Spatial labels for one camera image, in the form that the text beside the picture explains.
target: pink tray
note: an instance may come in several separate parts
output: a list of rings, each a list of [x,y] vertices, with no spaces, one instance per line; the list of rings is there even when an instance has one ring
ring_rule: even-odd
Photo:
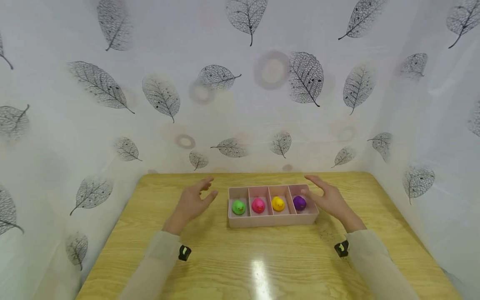
[[[315,203],[302,195],[307,202],[307,207],[302,211],[296,211],[292,199],[300,195],[302,189],[308,189],[306,184],[292,185],[268,185],[235,187],[228,189],[228,225],[231,228],[302,225],[313,224],[319,214]],[[286,202],[283,211],[278,212],[272,208],[272,199],[280,197]],[[252,201],[255,198],[262,199],[266,208],[258,214],[252,210]],[[243,215],[236,215],[232,211],[232,203],[235,200],[242,201],[247,206]]]

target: wood grain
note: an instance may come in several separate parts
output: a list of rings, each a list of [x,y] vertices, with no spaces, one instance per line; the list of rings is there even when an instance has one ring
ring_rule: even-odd
[[[110,235],[78,300],[114,300],[143,257],[153,234],[185,186],[208,174],[148,174]],[[459,299],[395,205],[368,173],[320,173],[380,236],[421,299]],[[212,174],[217,199],[182,233],[192,249],[178,261],[161,299],[371,299],[347,258],[333,246],[345,240],[341,224],[324,212],[314,225],[228,228],[227,188],[307,183],[302,174]],[[313,191],[317,187],[309,183]]]

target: fabric backdrop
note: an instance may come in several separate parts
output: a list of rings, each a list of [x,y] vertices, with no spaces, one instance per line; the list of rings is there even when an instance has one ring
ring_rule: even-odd
[[[3,0],[0,290],[73,299],[146,173],[372,173],[480,292],[480,0]]]

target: sleeve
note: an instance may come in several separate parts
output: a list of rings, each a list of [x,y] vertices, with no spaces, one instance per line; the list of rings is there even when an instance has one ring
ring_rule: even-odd
[[[375,232],[358,230],[347,233],[346,237],[348,256],[375,299],[419,299]]]
[[[177,262],[180,246],[179,236],[157,232],[118,300],[157,300]]]

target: left hand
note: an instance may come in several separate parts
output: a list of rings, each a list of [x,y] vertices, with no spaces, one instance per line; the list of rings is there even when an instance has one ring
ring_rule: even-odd
[[[177,207],[165,222],[163,231],[180,235],[188,222],[201,215],[209,207],[218,195],[218,191],[212,191],[204,199],[200,198],[200,195],[202,191],[207,191],[210,188],[213,179],[213,177],[205,178],[183,190]]]

